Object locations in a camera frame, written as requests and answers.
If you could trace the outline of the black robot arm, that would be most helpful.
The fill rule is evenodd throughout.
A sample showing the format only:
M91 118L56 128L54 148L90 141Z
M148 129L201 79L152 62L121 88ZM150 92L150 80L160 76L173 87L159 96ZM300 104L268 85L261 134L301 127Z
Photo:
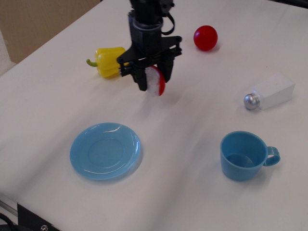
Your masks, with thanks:
M174 28L162 31L163 18L167 17L173 26L175 21L170 9L172 0L132 0L128 14L131 47L117 58L121 76L132 75L139 89L146 91L146 68L155 65L167 83L171 78L174 59L182 54L180 36L170 36Z

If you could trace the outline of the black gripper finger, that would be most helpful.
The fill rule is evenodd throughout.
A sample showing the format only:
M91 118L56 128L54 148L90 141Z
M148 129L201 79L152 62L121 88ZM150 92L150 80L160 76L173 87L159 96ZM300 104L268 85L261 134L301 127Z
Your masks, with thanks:
M174 57L164 57L158 62L157 67L164 76L165 82L168 82L171 78L172 70L174 64Z
M144 68L135 68L132 72L132 77L134 82L138 84L138 87L141 91L147 90L147 79Z

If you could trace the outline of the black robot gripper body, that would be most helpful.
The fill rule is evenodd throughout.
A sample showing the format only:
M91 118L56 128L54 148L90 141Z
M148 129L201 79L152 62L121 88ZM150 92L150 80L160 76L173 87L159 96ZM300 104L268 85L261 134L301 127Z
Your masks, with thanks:
M117 58L121 76L131 75L135 68L148 68L158 64L164 57L181 55L180 36L162 36L162 23L142 25L129 23L131 47Z

